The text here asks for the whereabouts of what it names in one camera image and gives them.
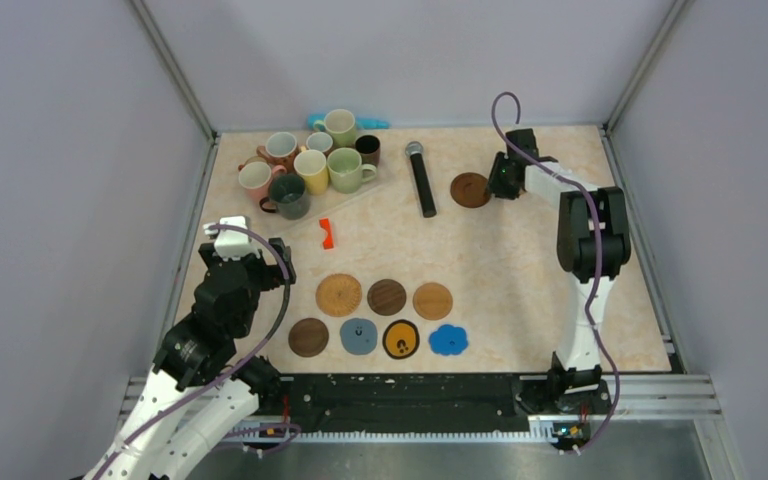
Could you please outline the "dark wooden round coaster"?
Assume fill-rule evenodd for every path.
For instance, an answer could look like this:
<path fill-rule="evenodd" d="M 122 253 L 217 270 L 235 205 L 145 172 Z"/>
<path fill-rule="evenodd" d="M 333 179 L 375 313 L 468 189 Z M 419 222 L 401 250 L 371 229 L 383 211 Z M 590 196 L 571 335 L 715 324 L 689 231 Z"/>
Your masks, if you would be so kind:
<path fill-rule="evenodd" d="M 487 190 L 488 179 L 476 172 L 464 172 L 450 183 L 450 195 L 461 207 L 476 209 L 486 205 L 491 195 Z"/>

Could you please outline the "walnut grooved round coaster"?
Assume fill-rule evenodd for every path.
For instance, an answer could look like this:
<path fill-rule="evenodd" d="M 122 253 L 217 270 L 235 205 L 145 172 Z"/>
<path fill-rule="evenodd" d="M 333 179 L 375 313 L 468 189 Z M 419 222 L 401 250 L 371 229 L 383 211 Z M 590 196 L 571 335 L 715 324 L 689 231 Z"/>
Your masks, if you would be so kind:
<path fill-rule="evenodd" d="M 304 318 L 296 322 L 288 334 L 290 350 L 297 356 L 311 358 L 322 353 L 330 340 L 326 324 L 317 318 Z"/>

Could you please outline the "dark green mug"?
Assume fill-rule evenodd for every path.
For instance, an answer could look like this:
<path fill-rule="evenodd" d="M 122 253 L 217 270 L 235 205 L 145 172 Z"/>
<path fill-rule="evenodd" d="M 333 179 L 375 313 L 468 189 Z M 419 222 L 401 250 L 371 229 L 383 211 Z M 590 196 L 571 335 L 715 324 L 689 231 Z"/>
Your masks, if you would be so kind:
<path fill-rule="evenodd" d="M 279 175 L 270 184 L 267 197 L 259 202 L 265 213 L 278 214 L 287 220 L 298 220 L 307 215 L 311 201 L 307 187 L 297 174 Z"/>

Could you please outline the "grey smiley silicone coaster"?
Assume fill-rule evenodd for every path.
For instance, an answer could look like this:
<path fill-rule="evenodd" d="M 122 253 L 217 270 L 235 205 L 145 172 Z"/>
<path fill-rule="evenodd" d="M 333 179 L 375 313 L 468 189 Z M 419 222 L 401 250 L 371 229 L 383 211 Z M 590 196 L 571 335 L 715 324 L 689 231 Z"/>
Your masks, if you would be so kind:
<path fill-rule="evenodd" d="M 340 339 L 343 348 L 349 354 L 368 355 L 377 346 L 378 329 L 369 319 L 351 318 L 341 325 Z"/>

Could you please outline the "dark walnut round coaster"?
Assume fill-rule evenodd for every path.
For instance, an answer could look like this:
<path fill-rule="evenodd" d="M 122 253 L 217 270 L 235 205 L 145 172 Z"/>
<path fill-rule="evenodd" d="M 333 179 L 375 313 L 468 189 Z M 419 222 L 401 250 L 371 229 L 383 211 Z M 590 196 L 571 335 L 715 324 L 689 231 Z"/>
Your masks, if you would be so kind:
<path fill-rule="evenodd" d="M 368 290 L 367 303 L 370 309 L 381 316 L 393 316 L 405 306 L 407 293 L 404 286 L 393 279 L 376 281 Z"/>

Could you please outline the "orange black smiley coaster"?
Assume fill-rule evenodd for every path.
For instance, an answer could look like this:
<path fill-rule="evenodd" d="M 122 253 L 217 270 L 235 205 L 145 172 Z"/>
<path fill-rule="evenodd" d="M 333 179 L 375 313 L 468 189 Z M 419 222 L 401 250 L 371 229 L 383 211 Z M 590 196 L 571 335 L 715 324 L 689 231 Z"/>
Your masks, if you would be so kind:
<path fill-rule="evenodd" d="M 382 348 L 388 357 L 404 360 L 413 356 L 420 345 L 417 326 L 406 319 L 392 322 L 382 336 Z"/>

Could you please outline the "tan wooden round coaster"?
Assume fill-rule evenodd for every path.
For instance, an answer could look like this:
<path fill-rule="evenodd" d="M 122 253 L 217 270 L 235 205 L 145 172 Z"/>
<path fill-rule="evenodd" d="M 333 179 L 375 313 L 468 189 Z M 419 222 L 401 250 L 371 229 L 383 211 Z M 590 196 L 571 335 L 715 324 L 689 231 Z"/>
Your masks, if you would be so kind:
<path fill-rule="evenodd" d="M 437 321 L 451 312 L 453 295 L 446 286 L 437 282 L 427 282 L 416 289 L 412 304 L 420 317 Z"/>

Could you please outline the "blue cloud shaped coaster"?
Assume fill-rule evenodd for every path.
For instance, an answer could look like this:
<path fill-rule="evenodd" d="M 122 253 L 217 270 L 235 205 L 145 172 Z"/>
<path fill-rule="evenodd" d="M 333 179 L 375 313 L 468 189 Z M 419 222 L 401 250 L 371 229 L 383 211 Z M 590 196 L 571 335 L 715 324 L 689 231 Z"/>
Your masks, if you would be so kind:
<path fill-rule="evenodd" d="M 444 324 L 429 335 L 429 345 L 434 354 L 452 356 L 462 354 L 469 346 L 463 327 Z"/>

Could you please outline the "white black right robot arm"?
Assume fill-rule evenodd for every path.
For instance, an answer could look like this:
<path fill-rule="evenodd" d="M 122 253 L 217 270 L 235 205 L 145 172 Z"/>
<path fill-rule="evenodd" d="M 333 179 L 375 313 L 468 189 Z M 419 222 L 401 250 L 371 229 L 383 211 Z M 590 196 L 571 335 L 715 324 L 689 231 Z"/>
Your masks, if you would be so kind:
<path fill-rule="evenodd" d="M 546 397 L 560 412 L 572 412 L 601 380 L 600 330 L 608 296 L 631 256 L 625 195 L 599 187 L 538 154 L 531 129 L 503 135 L 486 192 L 499 199 L 530 193 L 558 211 L 556 254 L 568 274 L 570 306 L 562 340 L 553 352 Z"/>

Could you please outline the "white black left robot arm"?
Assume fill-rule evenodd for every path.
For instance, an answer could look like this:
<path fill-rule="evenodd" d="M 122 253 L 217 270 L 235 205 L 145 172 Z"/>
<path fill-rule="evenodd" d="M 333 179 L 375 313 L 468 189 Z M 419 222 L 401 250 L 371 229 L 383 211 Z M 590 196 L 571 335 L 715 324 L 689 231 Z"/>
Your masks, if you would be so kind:
<path fill-rule="evenodd" d="M 292 253 L 280 238 L 240 228 L 259 251 L 222 256 L 218 242 L 200 246 L 207 271 L 190 312 L 156 352 L 135 406 L 88 479 L 184 479 L 245 418 L 279 404 L 279 371 L 259 351 L 281 325 L 296 281 Z M 237 363 L 236 342 L 252 330 L 262 293 L 281 288 L 282 302 L 265 337 Z"/>

